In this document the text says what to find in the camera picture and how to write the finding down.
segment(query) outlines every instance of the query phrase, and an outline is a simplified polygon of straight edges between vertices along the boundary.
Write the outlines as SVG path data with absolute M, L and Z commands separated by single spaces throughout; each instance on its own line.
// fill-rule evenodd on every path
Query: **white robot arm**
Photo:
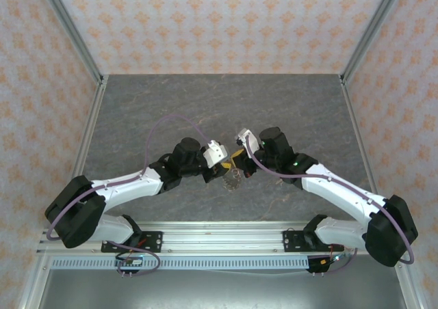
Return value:
M 72 206 L 55 225 L 55 230 L 68 248 L 86 241 L 112 241 L 136 246 L 138 226 L 127 215 L 113 217 L 106 211 L 143 196 L 155 196 L 179 185 L 183 177 L 203 175 L 204 181 L 225 175 L 231 165 L 221 163 L 228 153 L 223 145 L 211 140 L 202 147 L 192 138 L 184 138 L 173 153 L 162 156 L 145 170 L 107 180 L 89 181 L 85 176 L 72 179 L 47 208 L 46 218 L 53 223 L 58 215 L 78 196 L 88 196 Z
M 304 229 L 306 245 L 316 248 L 321 243 L 339 244 L 367 250 L 378 262 L 393 267 L 407 247 L 394 229 L 394 222 L 383 211 L 399 225 L 409 244 L 417 238 L 417 229 L 402 198 L 387 199 L 370 193 L 332 173 L 314 158 L 295 153 L 278 127 L 262 131 L 260 139 L 259 145 L 247 129 L 236 137 L 237 144 L 244 150 L 234 154 L 232 159 L 236 167 L 244 171 L 245 177 L 249 178 L 258 168 L 275 171 L 283 181 L 328 200 L 355 220 L 342 221 L 318 215 Z

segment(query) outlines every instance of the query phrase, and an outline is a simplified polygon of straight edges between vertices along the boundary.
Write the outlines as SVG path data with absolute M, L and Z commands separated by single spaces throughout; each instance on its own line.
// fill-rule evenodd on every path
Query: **yellow object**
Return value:
M 227 163 L 227 162 L 221 163 L 221 166 L 224 167 L 225 169 L 228 169 L 228 170 L 231 169 L 231 163 Z
M 235 166 L 235 163 L 234 163 L 233 158 L 240 155 L 240 153 L 242 153 L 244 150 L 245 150 L 245 148 L 242 148 L 242 149 L 238 150 L 237 152 L 235 152 L 233 155 L 231 155 L 231 162 L 233 163 L 234 166 Z

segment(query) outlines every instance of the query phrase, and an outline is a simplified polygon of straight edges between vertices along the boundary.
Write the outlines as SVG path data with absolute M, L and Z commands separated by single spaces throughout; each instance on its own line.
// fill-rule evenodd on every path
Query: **gray tabletop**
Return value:
M 337 75 L 112 75 L 84 174 L 92 180 L 140 170 L 149 130 L 170 113 L 192 119 L 230 152 L 238 149 L 234 137 L 242 128 L 258 135 L 279 126 L 296 152 L 369 189 Z M 151 159 L 172 152 L 184 137 L 201 140 L 187 122 L 165 122 L 152 140 Z M 172 191 L 109 213 L 137 221 L 307 221 L 318 213 L 350 219 L 331 203 L 261 171 L 243 178 L 237 189 L 226 186 L 222 178 L 209 184 L 201 176 L 185 178 Z

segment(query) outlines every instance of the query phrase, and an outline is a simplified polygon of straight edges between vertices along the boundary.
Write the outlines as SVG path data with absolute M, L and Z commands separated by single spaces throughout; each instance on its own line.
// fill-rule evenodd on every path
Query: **metal strip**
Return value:
M 105 75 L 103 76 L 102 81 L 100 81 L 99 84 L 97 85 L 96 93 L 94 95 L 94 100 L 90 108 L 90 112 L 88 113 L 87 125 L 82 135 L 81 145 L 79 147 L 75 166 L 72 171 L 72 178 L 80 175 L 85 165 L 88 149 L 91 144 L 94 127 L 96 126 L 97 117 L 99 115 L 99 109 L 101 108 L 103 94 L 105 93 L 105 89 L 107 86 L 107 81 L 108 81 L 108 76 Z
M 20 309 L 39 308 L 47 278 L 49 277 L 51 256 L 37 257 L 35 268 L 27 280 L 25 290 L 21 296 Z
M 368 181 L 370 182 L 371 191 L 373 193 L 377 193 L 377 185 L 374 180 L 374 176 L 372 173 L 372 168 L 370 164 L 370 160 L 368 160 L 367 152 L 365 150 L 365 146 L 363 145 L 363 140 L 361 136 L 361 132 L 359 130 L 359 125 L 357 124 L 355 111 L 351 105 L 350 95 L 348 94 L 348 89 L 346 84 L 342 81 L 342 77 L 339 76 L 339 80 L 341 81 L 342 93 L 344 94 L 344 98 L 347 104 L 348 113 L 350 114 L 350 119 L 353 125 L 353 129 L 355 130 L 355 135 L 357 139 L 357 143 L 359 145 L 359 150 L 361 151 L 361 156 L 363 160 L 363 164 L 365 166 L 365 171 L 368 177 Z
M 396 0 L 382 0 L 381 4 L 377 8 L 377 11 L 371 18 L 370 24 L 367 26 L 362 38 L 353 52 L 344 73 L 342 73 L 342 81 L 344 83 L 347 83 L 350 80 L 357 66 L 365 56 L 368 47 L 373 41 L 374 36 L 377 34 L 377 31 L 379 30 L 395 1 Z
M 302 230 L 305 224 L 296 221 L 261 222 L 151 222 L 139 224 L 142 230 L 160 230 L 164 256 L 288 256 L 284 252 L 283 231 Z M 50 242 L 43 234 L 39 254 L 58 256 L 113 256 L 102 254 L 101 242 L 86 242 L 66 249 L 61 241 Z M 327 252 L 297 252 L 294 255 L 329 254 Z
M 403 293 L 407 309 L 427 309 L 424 292 L 421 290 L 421 282 L 415 277 L 416 266 L 398 265 L 396 267 L 397 278 Z
M 149 256 L 135 254 L 134 264 L 122 264 L 121 269 L 151 269 L 157 261 Z M 51 269 L 114 270 L 119 262 L 106 256 L 56 256 Z M 308 269 L 307 256 L 168 256 L 162 258 L 160 270 L 260 270 Z
M 99 68 L 97 67 L 96 62 L 93 60 L 93 57 L 91 56 L 85 42 L 81 37 L 81 34 L 77 30 L 72 18 L 70 17 L 70 14 L 67 12 L 67 9 L 62 3 L 62 0 L 47 1 L 51 4 L 91 76 L 96 80 L 96 82 L 100 81 L 102 76 L 99 72 Z

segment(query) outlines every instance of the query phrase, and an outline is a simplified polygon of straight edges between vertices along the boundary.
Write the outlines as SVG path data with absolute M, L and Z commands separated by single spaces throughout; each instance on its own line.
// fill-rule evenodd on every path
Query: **orange patterned wall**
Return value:
M 0 2 L 0 307 L 16 308 L 95 84 L 45 0 Z
M 348 85 L 379 191 L 407 200 L 438 306 L 438 0 L 398 0 Z
M 63 0 L 99 69 L 340 73 L 381 0 Z

